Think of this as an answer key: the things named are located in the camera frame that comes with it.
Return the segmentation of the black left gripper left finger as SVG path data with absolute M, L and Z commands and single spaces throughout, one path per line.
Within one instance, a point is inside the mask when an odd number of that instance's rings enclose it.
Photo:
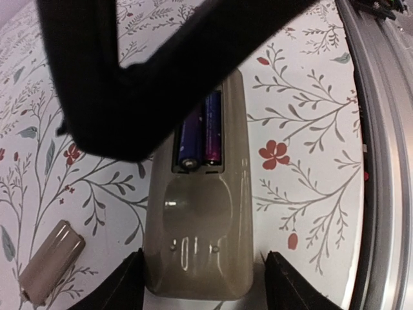
M 145 294 L 144 255 L 131 253 L 88 296 L 70 310 L 141 310 Z

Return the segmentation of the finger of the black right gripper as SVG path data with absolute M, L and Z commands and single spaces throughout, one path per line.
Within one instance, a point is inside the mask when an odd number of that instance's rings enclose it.
M 63 113 L 83 152 L 142 161 L 310 1 L 204 1 L 144 63 L 120 67 L 115 1 L 38 1 Z

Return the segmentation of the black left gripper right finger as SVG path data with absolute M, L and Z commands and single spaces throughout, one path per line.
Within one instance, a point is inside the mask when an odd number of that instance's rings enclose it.
M 284 256 L 270 251 L 265 260 L 267 308 L 273 310 L 341 310 L 317 291 Z

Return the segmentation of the grey remote battery cover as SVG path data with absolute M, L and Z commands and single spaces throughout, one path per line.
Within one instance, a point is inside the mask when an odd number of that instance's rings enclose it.
M 46 299 L 85 248 L 84 238 L 61 220 L 52 229 L 19 276 L 22 297 L 34 306 Z

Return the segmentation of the white air conditioner remote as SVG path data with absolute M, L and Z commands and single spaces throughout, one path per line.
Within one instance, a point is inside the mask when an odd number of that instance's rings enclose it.
M 221 92 L 220 165 L 178 164 L 181 127 L 158 148 L 146 214 L 146 286 L 158 296 L 236 300 L 253 283 L 250 153 L 243 76 L 235 70 Z

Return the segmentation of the black battery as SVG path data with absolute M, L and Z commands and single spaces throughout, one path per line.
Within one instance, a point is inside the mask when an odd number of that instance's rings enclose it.
M 204 105 L 204 162 L 207 165 L 220 165 L 221 152 L 221 92 L 213 91 Z

